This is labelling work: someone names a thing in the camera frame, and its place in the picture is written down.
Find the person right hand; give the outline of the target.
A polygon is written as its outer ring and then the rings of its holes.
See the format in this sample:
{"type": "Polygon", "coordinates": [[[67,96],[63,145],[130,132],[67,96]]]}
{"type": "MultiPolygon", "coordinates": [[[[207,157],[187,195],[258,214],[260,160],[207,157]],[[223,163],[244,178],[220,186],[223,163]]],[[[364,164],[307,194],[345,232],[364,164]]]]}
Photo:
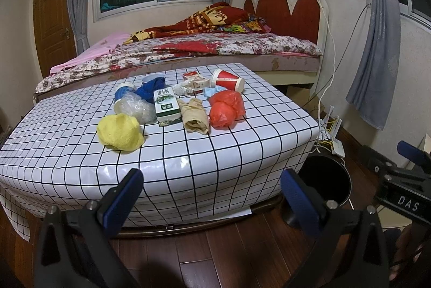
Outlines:
{"type": "Polygon", "coordinates": [[[429,245],[430,229],[413,222],[405,227],[395,243],[396,252],[389,271],[389,281],[394,281],[408,263],[416,262],[429,245]]]}

